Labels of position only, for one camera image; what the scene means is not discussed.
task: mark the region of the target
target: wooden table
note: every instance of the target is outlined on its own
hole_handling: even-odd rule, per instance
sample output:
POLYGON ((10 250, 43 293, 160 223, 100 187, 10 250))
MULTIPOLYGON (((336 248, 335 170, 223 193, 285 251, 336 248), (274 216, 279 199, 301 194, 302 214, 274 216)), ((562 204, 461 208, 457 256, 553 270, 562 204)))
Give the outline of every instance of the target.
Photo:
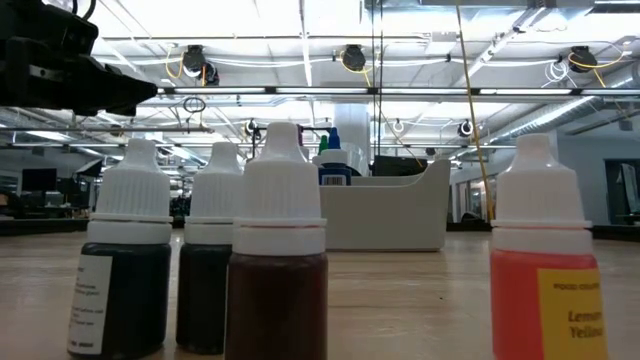
MULTIPOLYGON (((330 360, 493 360, 487 233, 450 233, 441 253, 332 253, 330 360)), ((176 232, 172 243, 177 254, 176 232)), ((0 238, 0 359, 67 359, 83 233, 0 238)), ((596 243, 612 360, 640 354, 640 244, 596 243)), ((164 350, 174 341, 177 262, 164 350)))

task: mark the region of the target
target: brown liquid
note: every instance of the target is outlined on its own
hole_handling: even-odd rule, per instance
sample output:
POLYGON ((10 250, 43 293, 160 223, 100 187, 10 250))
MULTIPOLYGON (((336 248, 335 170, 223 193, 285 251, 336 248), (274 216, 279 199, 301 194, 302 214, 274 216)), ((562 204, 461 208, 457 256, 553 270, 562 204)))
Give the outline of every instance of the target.
POLYGON ((231 255, 225 359, 326 358, 326 255, 231 255))

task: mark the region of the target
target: ceiling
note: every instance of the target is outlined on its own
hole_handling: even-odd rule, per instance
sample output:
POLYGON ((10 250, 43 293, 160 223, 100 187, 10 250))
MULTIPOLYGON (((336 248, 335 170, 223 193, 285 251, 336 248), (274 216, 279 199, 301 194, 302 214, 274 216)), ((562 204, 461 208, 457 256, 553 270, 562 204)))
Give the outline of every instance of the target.
MULTIPOLYGON (((48 2, 71 8, 71 0, 48 2)), ((640 14, 590 13, 593 1, 588 0, 558 0, 560 5, 571 6, 532 12, 518 5, 524 2, 501 0, 493 2, 500 6, 463 8, 463 35, 470 66, 483 53, 486 55, 491 51, 472 72, 473 87, 599 86, 593 72, 567 72, 565 75, 566 60, 563 64, 553 64, 553 60, 559 56, 566 59, 572 46, 589 46, 601 64, 619 60, 601 69, 606 81, 609 74, 633 62, 640 51, 640 41, 637 41, 640 14), (515 24, 523 25, 520 32, 511 31, 515 24), (554 79, 551 72, 556 74, 554 81, 550 81, 554 79)), ((79 13, 83 13, 88 4, 89 0, 79 0, 79 13)), ((100 38, 92 55, 102 63, 115 65, 128 75, 161 87, 199 85, 184 74, 173 78, 167 72, 168 67, 172 74, 177 74, 180 54, 187 45, 195 44, 205 46, 208 60, 215 64, 220 74, 221 86, 365 87, 365 75, 346 71, 339 61, 345 45, 358 44, 367 57, 367 67, 374 59, 382 58, 378 62, 382 67, 375 69, 377 86, 464 86, 466 81, 460 63, 463 52, 457 36, 455 6, 452 6, 455 0, 449 1, 449 6, 419 4, 419 0, 383 1, 381 16, 361 0, 98 0, 90 21, 99 27, 100 38), (454 61, 444 62, 447 56, 454 61)), ((367 74, 369 81, 374 81, 372 75, 373 71, 367 74)), ((170 101, 166 98, 153 101, 157 100, 170 101)), ((92 127, 120 123, 125 127, 185 128, 184 132, 149 135, 166 142, 207 144, 226 139, 242 143, 247 141, 242 136, 242 126, 249 119, 255 119, 259 124, 291 121, 311 125, 331 121, 333 105, 337 101, 313 97, 243 96, 242 106, 238 106, 235 96, 210 96, 207 100, 217 106, 208 106, 202 117, 190 118, 176 101, 174 113, 166 106, 143 104, 133 119, 102 114, 75 121, 81 121, 80 126, 92 127), (187 126, 198 128, 201 123, 214 133, 186 131, 187 126)), ((373 113, 370 100, 360 101, 367 102, 373 113)), ((544 105, 511 101, 480 102, 474 106, 482 131, 491 133, 544 105)), ((398 134, 403 141, 468 141, 457 135, 457 126, 470 118, 468 103, 447 102, 446 99, 425 102, 383 98, 382 108, 388 119, 405 125, 398 134)), ((73 121, 69 112, 49 111, 48 114, 54 119, 50 123, 55 126, 73 121)), ((602 116, 598 113, 582 121, 597 121, 602 116)), ((607 131, 615 133, 616 129, 617 125, 604 126, 590 136, 607 131)), ((109 134, 74 133, 72 136, 96 142, 126 141, 126 136, 109 134)), ((305 142, 314 141, 313 134, 306 135, 305 142)), ((387 128, 383 142, 397 143, 398 140, 387 128)), ((186 150, 205 160, 209 152, 206 148, 186 150)), ((121 154, 117 148, 101 152, 121 154)))

